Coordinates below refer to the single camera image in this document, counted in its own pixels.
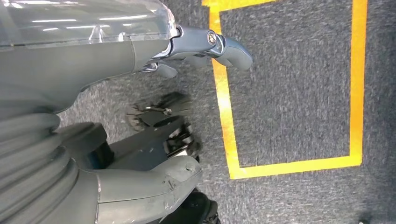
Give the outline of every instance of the bolt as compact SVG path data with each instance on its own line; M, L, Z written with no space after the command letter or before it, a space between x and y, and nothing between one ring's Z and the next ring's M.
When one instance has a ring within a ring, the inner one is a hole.
M217 40L216 40L216 34L214 32L209 32L208 33L208 42L210 45L215 45Z
M193 166L192 166L192 165L189 164L189 165L186 166L186 170L187 170L187 171L192 171L192 169L193 169Z
M170 115L172 114L172 110L169 109L169 108L165 108L165 110L163 111L163 113L164 113L165 115L170 116Z

